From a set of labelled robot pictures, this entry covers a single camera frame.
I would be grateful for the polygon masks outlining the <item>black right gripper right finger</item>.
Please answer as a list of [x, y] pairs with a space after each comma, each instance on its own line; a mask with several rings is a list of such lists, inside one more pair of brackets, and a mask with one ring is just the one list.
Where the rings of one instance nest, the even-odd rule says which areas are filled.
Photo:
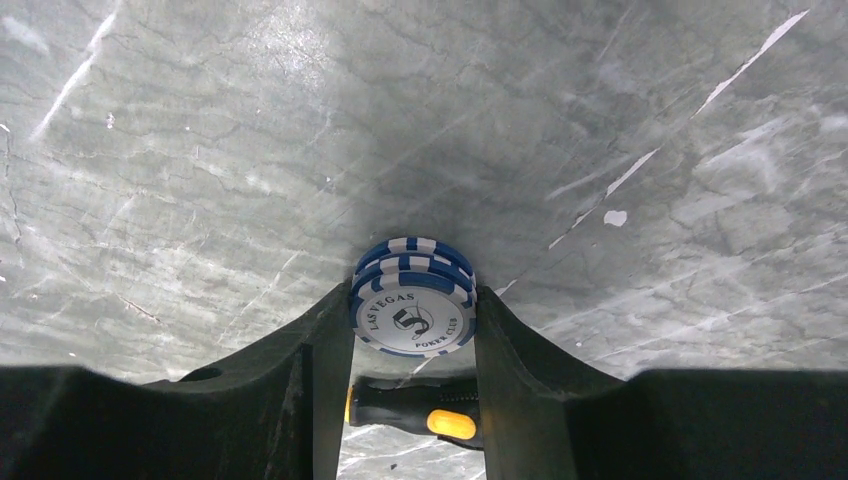
[[490, 289], [476, 372], [491, 479], [843, 479], [843, 371], [653, 369], [565, 352]]

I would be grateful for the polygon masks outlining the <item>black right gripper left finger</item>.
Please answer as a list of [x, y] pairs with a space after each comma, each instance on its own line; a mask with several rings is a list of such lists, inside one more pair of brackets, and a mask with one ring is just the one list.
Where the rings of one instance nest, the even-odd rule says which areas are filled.
[[177, 381], [1, 371], [5, 479], [332, 479], [354, 346], [348, 283]]

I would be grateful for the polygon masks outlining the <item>white poker chip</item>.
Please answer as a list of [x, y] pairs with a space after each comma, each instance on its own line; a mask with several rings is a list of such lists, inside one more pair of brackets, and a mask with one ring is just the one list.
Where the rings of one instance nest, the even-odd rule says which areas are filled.
[[447, 355], [476, 332], [476, 300], [432, 273], [383, 274], [351, 291], [350, 325], [367, 346], [405, 358]]
[[366, 264], [385, 255], [405, 252], [439, 255], [461, 265], [466, 270], [472, 270], [471, 262], [457, 249], [445, 242], [416, 236], [397, 237], [377, 243], [360, 257], [355, 269], [362, 269]]
[[463, 288], [475, 287], [477, 284], [475, 275], [459, 263], [440, 255], [421, 252], [388, 253], [367, 260], [354, 274], [353, 284], [361, 286], [378, 276], [400, 272], [441, 275]]

